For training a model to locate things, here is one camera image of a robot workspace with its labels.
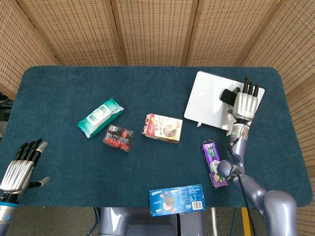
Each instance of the table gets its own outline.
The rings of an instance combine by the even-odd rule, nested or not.
[[[23,75],[0,146],[0,176],[22,143],[42,137],[49,145],[31,180],[51,180],[28,190],[22,205],[149,207],[150,189],[199,183],[207,207],[243,207],[242,194],[232,185],[211,187],[200,152],[200,144],[211,138],[221,159],[228,158],[226,132],[206,125],[197,128],[183,117],[199,70],[238,81],[249,76],[266,89],[251,125],[247,174],[266,190],[288,192],[300,207],[309,204],[312,189],[283,85],[270,67],[31,67]],[[110,97],[125,108],[113,124],[135,132],[131,153],[106,146],[106,129],[87,139],[77,127]],[[142,135],[149,113],[183,119],[180,143]]]

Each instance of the red packaged item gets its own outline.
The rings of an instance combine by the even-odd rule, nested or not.
[[[103,142],[113,148],[130,152],[133,145],[133,130],[109,124]]]

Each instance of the purple box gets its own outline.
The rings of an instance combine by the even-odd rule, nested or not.
[[[220,158],[219,158],[216,144],[210,140],[206,141],[201,145],[201,151],[207,162],[212,186],[214,188],[228,186],[226,179],[219,176],[218,171],[217,171],[217,167],[220,163]]]

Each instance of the snack box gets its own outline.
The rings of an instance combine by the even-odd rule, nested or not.
[[[182,124],[181,119],[148,114],[142,134],[153,139],[179,143]]]
[[[207,163],[212,186],[214,188],[228,186],[226,179],[221,177],[217,171],[220,163],[220,157],[215,142],[212,140],[205,141],[201,145],[201,151]]]
[[[151,216],[205,210],[200,184],[149,191]]]
[[[109,124],[103,142],[110,147],[130,152],[133,145],[133,130]]]

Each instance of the metal robot arm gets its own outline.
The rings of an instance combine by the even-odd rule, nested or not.
[[[257,107],[258,85],[252,92],[253,85],[246,78],[243,92],[236,95],[233,124],[228,153],[234,164],[227,160],[220,162],[218,173],[232,182],[257,210],[263,219],[268,236],[297,236],[296,201],[283,191],[266,191],[252,177],[245,174],[244,154],[250,127]]]
[[[38,139],[21,145],[4,174],[0,184],[0,190],[4,193],[0,198],[0,236],[5,236],[9,229],[19,205],[18,197],[27,189],[42,187],[49,181],[49,177],[46,177],[41,181],[30,182],[32,171],[48,144],[43,142],[38,147],[41,141]]]

